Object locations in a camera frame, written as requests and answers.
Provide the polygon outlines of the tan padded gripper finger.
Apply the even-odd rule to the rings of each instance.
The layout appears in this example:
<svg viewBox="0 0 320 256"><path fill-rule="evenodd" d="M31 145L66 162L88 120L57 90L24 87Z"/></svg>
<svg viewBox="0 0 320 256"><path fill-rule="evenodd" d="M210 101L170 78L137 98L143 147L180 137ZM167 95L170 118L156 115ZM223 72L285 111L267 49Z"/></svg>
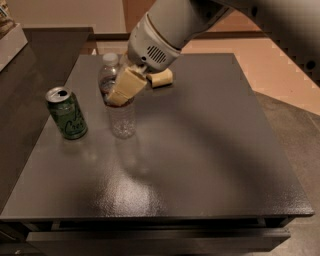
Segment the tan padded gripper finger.
<svg viewBox="0 0 320 256"><path fill-rule="evenodd" d="M147 80L142 74L127 67L118 75L115 85L107 96L107 102L122 106L138 94L146 84Z"/></svg>

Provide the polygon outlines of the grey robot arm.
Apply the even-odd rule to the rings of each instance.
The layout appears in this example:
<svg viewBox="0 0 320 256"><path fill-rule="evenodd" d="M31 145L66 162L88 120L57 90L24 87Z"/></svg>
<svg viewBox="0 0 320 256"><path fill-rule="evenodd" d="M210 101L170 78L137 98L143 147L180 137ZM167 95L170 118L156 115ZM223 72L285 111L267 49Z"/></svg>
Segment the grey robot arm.
<svg viewBox="0 0 320 256"><path fill-rule="evenodd" d="M129 60L160 72L208 30L257 28L320 86L320 0L123 0Z"/></svg>

